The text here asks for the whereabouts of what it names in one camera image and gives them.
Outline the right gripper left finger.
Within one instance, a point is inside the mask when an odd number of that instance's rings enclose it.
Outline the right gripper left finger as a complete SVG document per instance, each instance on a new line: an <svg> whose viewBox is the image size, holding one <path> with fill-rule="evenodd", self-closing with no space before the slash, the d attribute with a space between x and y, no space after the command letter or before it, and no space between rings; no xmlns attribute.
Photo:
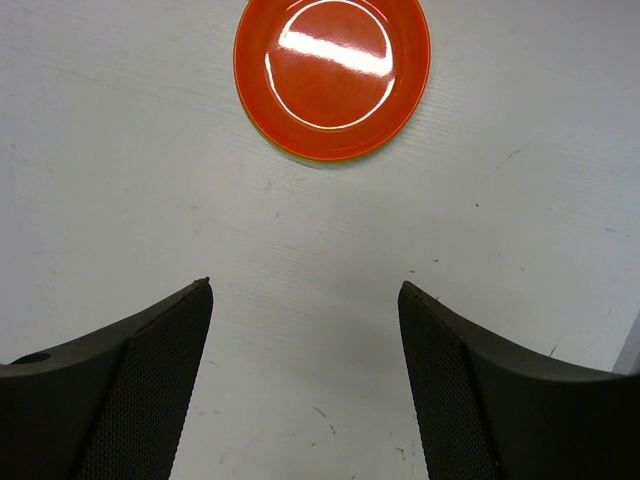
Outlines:
<svg viewBox="0 0 640 480"><path fill-rule="evenodd" d="M1 367L4 479L167 479L213 311L208 278Z"/></svg>

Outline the orange plate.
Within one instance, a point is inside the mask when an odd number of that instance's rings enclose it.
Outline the orange plate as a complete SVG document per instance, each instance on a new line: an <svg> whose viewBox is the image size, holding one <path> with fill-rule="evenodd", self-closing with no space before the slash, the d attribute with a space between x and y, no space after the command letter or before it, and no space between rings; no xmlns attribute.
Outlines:
<svg viewBox="0 0 640 480"><path fill-rule="evenodd" d="M327 163L391 140L419 106L430 63L417 1L250 1L233 48L236 90L256 129Z"/></svg>

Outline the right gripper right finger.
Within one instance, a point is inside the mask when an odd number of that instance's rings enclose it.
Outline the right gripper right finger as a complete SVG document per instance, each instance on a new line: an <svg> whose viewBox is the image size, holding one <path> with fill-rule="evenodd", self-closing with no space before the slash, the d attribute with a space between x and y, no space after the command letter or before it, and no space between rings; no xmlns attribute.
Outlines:
<svg viewBox="0 0 640 480"><path fill-rule="evenodd" d="M432 479L635 479L639 379L529 350L411 282L399 325Z"/></svg>

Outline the green plate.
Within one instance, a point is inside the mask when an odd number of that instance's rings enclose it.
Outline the green plate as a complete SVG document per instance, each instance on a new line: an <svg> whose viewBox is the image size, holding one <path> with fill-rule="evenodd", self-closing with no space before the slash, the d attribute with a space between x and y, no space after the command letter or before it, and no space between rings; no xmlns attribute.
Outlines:
<svg viewBox="0 0 640 480"><path fill-rule="evenodd" d="M275 148L305 163L340 164L385 146L406 123L396 79L358 74L343 86L328 78L279 81L238 76L242 107Z"/></svg>

